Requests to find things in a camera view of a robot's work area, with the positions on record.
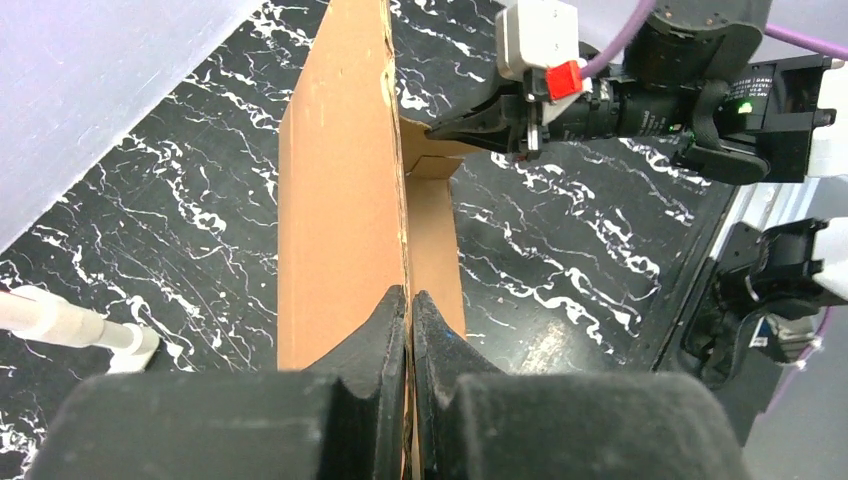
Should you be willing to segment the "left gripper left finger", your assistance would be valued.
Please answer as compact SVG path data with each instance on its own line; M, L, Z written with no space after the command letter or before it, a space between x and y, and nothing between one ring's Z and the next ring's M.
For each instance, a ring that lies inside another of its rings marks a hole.
M309 367L90 378L62 404L31 479L398 479L406 297Z

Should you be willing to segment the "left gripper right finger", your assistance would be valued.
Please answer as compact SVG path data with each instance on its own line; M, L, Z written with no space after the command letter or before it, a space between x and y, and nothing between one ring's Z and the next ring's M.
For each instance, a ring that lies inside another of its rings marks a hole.
M677 373L508 374L412 302L426 479L747 479L730 422Z

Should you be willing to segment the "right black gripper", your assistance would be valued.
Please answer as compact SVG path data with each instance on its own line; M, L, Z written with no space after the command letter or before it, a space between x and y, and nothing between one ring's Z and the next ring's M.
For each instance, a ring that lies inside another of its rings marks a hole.
M665 136L689 123L696 91L648 88L625 77L602 78L584 91L556 99L564 75L529 74L529 147L551 142ZM528 106L520 95L499 95L442 119L430 140L456 141L500 154L524 152Z

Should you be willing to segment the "brown cardboard box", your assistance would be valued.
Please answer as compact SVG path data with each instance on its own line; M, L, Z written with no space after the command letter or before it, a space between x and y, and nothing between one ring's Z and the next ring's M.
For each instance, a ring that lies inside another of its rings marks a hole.
M279 128L280 368L340 344L391 286L466 330L450 179L466 145L402 117L384 1L332 1Z

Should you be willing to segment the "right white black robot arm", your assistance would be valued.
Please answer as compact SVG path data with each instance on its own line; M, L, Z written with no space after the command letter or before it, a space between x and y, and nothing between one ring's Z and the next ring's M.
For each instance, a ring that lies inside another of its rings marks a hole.
M844 47L769 23L767 1L640 1L602 50L563 1L518 1L495 18L485 96L426 130L520 160L553 143L667 137L672 164L726 185L800 184L847 171ZM682 340L711 389L739 373L761 325L847 301L847 221L760 232L718 268Z

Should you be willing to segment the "white pvc pipe frame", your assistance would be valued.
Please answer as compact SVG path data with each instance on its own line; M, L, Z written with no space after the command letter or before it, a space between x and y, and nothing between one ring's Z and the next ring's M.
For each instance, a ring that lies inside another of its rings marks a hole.
M32 285L1 293L1 328L23 340L108 350L109 374L145 371L161 344L149 327L110 321Z

